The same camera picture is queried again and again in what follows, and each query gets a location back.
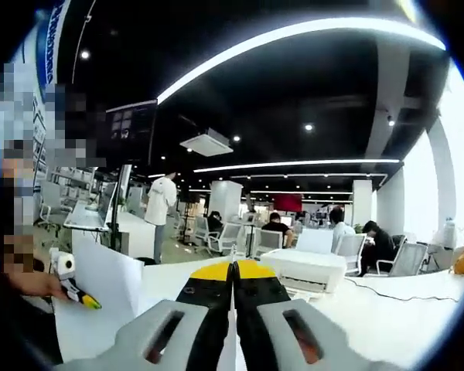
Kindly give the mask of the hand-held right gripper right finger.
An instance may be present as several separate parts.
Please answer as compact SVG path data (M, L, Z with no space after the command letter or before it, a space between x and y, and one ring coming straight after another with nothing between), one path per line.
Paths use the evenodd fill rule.
M349 345L335 322L291 299L275 272L255 260L233 264L237 334L248 370L400 370Z

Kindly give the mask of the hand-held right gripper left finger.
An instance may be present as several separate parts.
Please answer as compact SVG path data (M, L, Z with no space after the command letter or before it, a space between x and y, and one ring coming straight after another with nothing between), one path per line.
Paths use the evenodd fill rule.
M195 271L223 266L225 261L151 265L141 277L117 279L99 269L80 276L80 284L101 301L101 309L55 301L56 333L65 370L183 370L203 309L176 303ZM145 356L170 319L182 318L162 361Z

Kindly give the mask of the person's left hand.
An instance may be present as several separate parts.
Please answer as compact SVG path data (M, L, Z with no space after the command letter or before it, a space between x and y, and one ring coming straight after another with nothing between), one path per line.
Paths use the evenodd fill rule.
M63 292L60 280L46 272L11 272L6 274L11 285L26 296L69 298Z

